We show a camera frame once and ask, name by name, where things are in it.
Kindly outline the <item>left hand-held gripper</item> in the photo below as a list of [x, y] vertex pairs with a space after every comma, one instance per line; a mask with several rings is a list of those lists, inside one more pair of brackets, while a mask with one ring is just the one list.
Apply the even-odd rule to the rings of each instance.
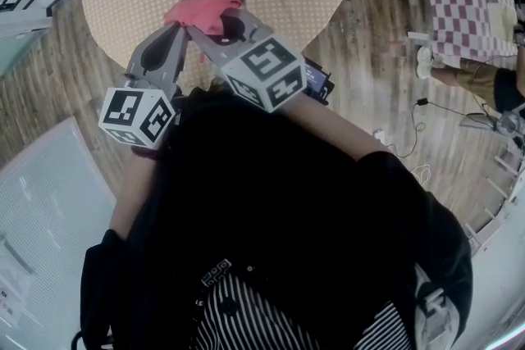
[[121, 84], [107, 90], [98, 126], [106, 134], [137, 148], [158, 150], [181, 96], [177, 80], [184, 69], [189, 35], [175, 23], [151, 33], [132, 52]]

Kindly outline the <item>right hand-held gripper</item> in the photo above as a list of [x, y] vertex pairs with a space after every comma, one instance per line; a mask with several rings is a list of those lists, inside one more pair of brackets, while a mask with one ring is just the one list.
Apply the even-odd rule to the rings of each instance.
[[303, 55], [270, 26], [243, 9], [225, 10], [221, 21], [221, 37], [186, 30], [234, 94], [272, 113], [307, 88]]

